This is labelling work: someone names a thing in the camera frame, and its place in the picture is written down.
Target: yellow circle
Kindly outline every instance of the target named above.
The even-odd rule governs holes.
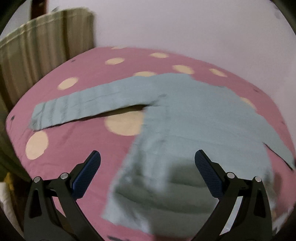
[[[65,90],[65,89],[68,89],[70,87],[72,87],[73,85],[75,85],[78,81],[78,78],[77,77],[71,77],[71,78],[68,78],[66,80],[64,80],[63,82],[61,82],[57,89],[58,90]]]
[[[113,47],[113,48],[111,48],[111,49],[123,49],[123,48],[125,48],[125,46],[121,46],[121,45],[119,45],[119,46],[115,46],[115,47]]]
[[[150,71],[142,71],[142,72],[134,73],[133,75],[134,76],[150,77],[150,76],[156,75],[156,73],[150,72]]]
[[[149,56],[155,57],[155,58],[167,58],[168,54],[166,54],[166,53],[152,53]]]
[[[48,147],[48,137],[45,131],[35,132],[26,144],[26,156],[29,160],[40,157]]]
[[[105,118],[106,128],[121,136],[134,136],[140,134],[144,113],[130,111],[122,114],[111,115]]]
[[[227,77],[226,74],[224,74],[223,72],[221,72],[220,70],[217,69],[209,69],[213,74],[221,76],[221,77]]]
[[[124,61],[124,58],[111,58],[111,59],[108,59],[105,64],[108,64],[108,65],[115,65],[115,64],[119,64],[119,63],[122,63]]]
[[[245,103],[247,103],[248,105],[250,105],[253,109],[257,110],[256,106],[247,98],[244,98],[244,97],[240,97],[241,100]]]
[[[194,74],[194,70],[185,65],[173,65],[173,69],[184,74]]]

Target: striped curtain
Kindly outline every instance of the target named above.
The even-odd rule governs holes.
[[[28,179],[5,131],[8,112],[43,76],[94,48],[93,21],[86,8],[66,9],[33,19],[0,41],[0,180],[8,170]]]

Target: mattress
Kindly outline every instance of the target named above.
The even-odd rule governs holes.
[[[100,169],[77,203],[104,239],[155,239],[152,235],[116,226],[101,218],[110,183],[141,130],[142,107],[133,106],[33,132],[29,124],[34,107],[41,102],[130,76],[164,73],[186,73],[196,80],[231,89],[273,126],[295,156],[290,134],[277,106],[267,94],[244,79],[213,64],[160,50],[127,47],[89,50],[57,67],[35,84],[10,112],[6,128],[18,158],[32,178],[57,178],[83,162],[92,150],[101,153]],[[276,154],[269,149],[266,151],[275,174],[275,217],[295,203],[296,175]],[[62,211],[56,199],[55,204]]]

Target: shirt sleeve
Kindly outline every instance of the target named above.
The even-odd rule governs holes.
[[[30,127],[37,131],[128,106],[154,105],[162,93],[153,77],[129,77],[40,103]]]

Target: pink fabric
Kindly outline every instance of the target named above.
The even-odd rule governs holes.
[[[48,148],[37,159],[29,160],[25,148],[34,132],[28,128],[28,125],[34,107],[40,102],[127,78],[136,72],[175,73],[173,65],[185,65],[194,70],[195,73],[192,76],[196,80],[226,86],[239,96],[248,98],[256,106],[257,113],[265,117],[295,155],[290,134],[277,106],[256,86],[212,64],[173,53],[168,53],[168,58],[149,56],[154,52],[163,51],[104,47],[80,54],[54,69],[34,85],[16,104],[7,118],[8,135],[22,165],[32,178],[35,176],[41,176],[44,180],[57,178],[61,173],[70,172],[76,164],[83,162],[92,150],[101,153],[101,167],[85,196],[78,200],[78,204],[104,239],[107,239],[107,236],[113,236],[122,240],[166,240],[141,231],[115,226],[100,217],[106,203],[109,184],[120,168],[135,137],[120,136],[108,131],[104,125],[104,118],[74,121],[45,129],[49,139]],[[117,57],[124,58],[124,62],[117,65],[105,64],[106,60]],[[227,77],[214,75],[209,70],[212,68],[222,71]],[[58,90],[57,86],[70,77],[78,77],[79,80],[68,89]],[[267,150],[267,152],[276,175],[276,190],[279,195],[277,212],[280,214],[296,201],[296,175],[272,151]]]

